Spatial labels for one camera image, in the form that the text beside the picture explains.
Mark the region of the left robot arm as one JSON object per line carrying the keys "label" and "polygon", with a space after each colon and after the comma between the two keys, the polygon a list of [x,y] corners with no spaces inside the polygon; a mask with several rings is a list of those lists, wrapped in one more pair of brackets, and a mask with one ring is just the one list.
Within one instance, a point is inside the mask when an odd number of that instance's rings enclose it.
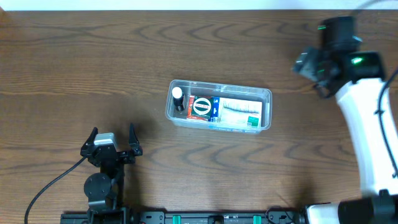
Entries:
{"label": "left robot arm", "polygon": [[90,175],[84,184],[88,197],[88,223],[127,223],[127,208],[123,207],[124,166],[134,164],[143,154],[135,134],[134,125],[129,126],[130,150],[118,151],[113,133],[98,132],[94,128],[81,147],[80,155],[99,172]]}

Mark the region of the blue fever patch box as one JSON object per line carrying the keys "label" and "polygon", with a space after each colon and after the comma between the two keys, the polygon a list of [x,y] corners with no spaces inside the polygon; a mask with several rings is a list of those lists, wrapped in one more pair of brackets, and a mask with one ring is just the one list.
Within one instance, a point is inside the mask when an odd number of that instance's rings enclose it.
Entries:
{"label": "blue fever patch box", "polygon": [[212,102],[212,109],[211,109],[210,121],[216,123],[218,121],[218,115],[219,115],[220,97],[214,96],[211,99],[211,102]]}

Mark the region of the dark bottle white cap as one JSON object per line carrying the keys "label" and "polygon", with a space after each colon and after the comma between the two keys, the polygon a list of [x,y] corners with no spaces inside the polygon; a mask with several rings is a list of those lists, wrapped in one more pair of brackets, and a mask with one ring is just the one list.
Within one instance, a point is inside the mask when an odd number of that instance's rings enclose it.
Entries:
{"label": "dark bottle white cap", "polygon": [[180,87],[172,88],[172,98],[175,109],[182,112],[185,109],[185,94]]}

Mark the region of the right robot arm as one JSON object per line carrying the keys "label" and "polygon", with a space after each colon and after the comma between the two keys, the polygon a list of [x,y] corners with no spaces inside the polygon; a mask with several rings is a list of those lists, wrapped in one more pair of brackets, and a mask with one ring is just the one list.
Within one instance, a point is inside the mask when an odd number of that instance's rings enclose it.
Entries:
{"label": "right robot arm", "polygon": [[335,98],[348,125],[362,197],[305,206],[296,223],[397,223],[397,128],[390,78],[375,51],[361,51],[353,16],[319,26],[320,47],[300,54],[294,72],[313,81],[322,98]]}

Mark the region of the white green medicine box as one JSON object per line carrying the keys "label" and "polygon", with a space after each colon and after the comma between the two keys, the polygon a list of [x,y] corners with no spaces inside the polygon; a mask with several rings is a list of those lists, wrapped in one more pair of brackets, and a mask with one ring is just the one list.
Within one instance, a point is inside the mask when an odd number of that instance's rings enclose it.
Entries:
{"label": "white green medicine box", "polygon": [[220,98],[217,122],[232,126],[258,128],[262,119],[262,102]]}

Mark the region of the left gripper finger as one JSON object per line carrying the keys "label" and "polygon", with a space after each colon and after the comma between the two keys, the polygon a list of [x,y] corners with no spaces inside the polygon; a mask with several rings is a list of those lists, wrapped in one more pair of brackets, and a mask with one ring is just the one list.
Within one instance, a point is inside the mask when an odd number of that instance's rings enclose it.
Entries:
{"label": "left gripper finger", "polygon": [[98,134],[98,128],[94,127],[88,139],[85,141],[84,146],[92,146],[94,144],[95,137],[97,134]]}
{"label": "left gripper finger", "polygon": [[134,130],[134,125],[131,123],[129,126],[129,141],[128,144],[130,148],[134,152],[140,152],[141,151],[141,145],[139,143],[139,140],[136,136],[135,130]]}

